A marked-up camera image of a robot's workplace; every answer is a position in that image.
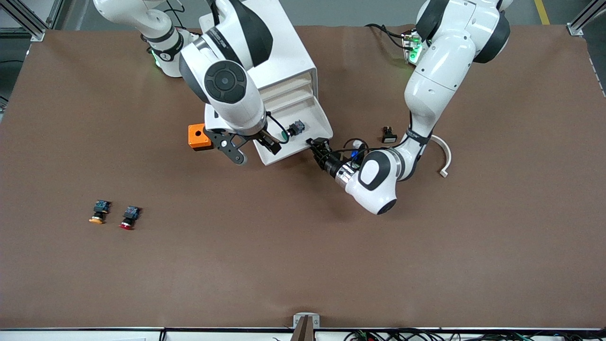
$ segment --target brown table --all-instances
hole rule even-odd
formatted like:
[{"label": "brown table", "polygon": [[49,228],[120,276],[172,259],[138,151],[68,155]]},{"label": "brown table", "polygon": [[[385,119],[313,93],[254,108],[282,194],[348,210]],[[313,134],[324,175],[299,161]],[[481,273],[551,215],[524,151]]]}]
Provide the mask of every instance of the brown table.
[{"label": "brown table", "polygon": [[[298,27],[333,145],[408,124],[411,68],[368,28]],[[49,31],[0,124],[0,326],[602,327],[606,100],[582,38],[513,27],[473,65],[389,213],[305,151],[192,151],[203,103],[137,32]],[[87,219],[113,201],[107,224]],[[118,228],[128,205],[137,230]]]}]

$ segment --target orange block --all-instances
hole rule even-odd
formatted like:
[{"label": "orange block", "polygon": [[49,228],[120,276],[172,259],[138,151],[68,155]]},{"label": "orange block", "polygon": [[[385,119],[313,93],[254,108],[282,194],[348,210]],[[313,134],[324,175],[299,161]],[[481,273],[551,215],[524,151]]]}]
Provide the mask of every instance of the orange block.
[{"label": "orange block", "polygon": [[210,141],[208,136],[204,135],[204,123],[192,124],[188,128],[187,139],[190,147],[195,150],[209,150],[213,149],[213,143]]}]

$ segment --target yellow floor stripe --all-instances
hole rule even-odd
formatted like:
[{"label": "yellow floor stripe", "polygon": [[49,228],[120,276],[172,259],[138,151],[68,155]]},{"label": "yellow floor stripe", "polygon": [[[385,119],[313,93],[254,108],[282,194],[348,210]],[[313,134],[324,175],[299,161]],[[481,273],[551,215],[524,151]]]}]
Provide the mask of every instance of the yellow floor stripe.
[{"label": "yellow floor stripe", "polygon": [[549,25],[549,18],[547,17],[547,12],[545,12],[545,5],[543,5],[543,0],[534,0],[534,5],[536,6],[537,12],[539,12],[541,24]]}]

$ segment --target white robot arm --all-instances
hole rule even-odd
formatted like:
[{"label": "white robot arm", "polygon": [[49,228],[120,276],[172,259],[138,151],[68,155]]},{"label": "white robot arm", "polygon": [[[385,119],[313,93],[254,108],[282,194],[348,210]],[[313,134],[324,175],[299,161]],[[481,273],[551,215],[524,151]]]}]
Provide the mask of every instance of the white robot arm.
[{"label": "white robot arm", "polygon": [[511,0],[428,0],[416,29],[422,50],[404,98],[410,125],[395,147],[372,150],[362,160],[342,160],[327,141],[308,141],[321,168],[364,208],[383,214],[396,203],[396,183],[409,179],[433,128],[473,62],[488,62],[505,47],[509,22],[500,13]]},{"label": "white robot arm", "polygon": [[166,0],[93,0],[97,11],[107,20],[130,25],[150,44],[156,65],[170,77],[181,77],[179,54],[196,35],[175,29],[168,14],[155,9]]},{"label": "white robot arm", "polygon": [[269,59],[273,37],[263,20],[240,0],[209,4],[222,21],[183,49],[180,66],[192,91],[215,110],[214,116],[205,117],[204,133],[236,164],[246,162],[239,148],[249,140],[276,154],[285,142],[267,132],[269,113],[247,73]]}]

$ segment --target gray floor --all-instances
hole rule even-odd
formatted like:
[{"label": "gray floor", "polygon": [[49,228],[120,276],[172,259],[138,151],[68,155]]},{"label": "gray floor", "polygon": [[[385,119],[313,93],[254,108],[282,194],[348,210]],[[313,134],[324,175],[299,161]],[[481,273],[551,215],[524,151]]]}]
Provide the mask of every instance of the gray floor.
[{"label": "gray floor", "polygon": [[[176,0],[170,0],[179,8]],[[199,27],[198,17],[209,12],[201,0],[181,0],[185,13],[179,18],[186,27]],[[587,5],[589,0],[544,0],[552,24],[565,24]],[[414,23],[416,13],[424,0],[281,0],[284,10],[294,25],[362,26],[370,22],[385,25]],[[162,4],[158,9],[168,9]],[[507,18],[513,25],[540,25],[534,0],[515,0],[507,9]],[[66,7],[65,20],[59,26],[65,30],[132,30],[105,20],[95,9],[92,0],[72,0]],[[585,39],[598,75],[606,79],[606,15],[590,23]],[[25,58],[28,39],[0,39],[0,61]],[[0,64],[0,95],[10,97],[21,63]]]}]

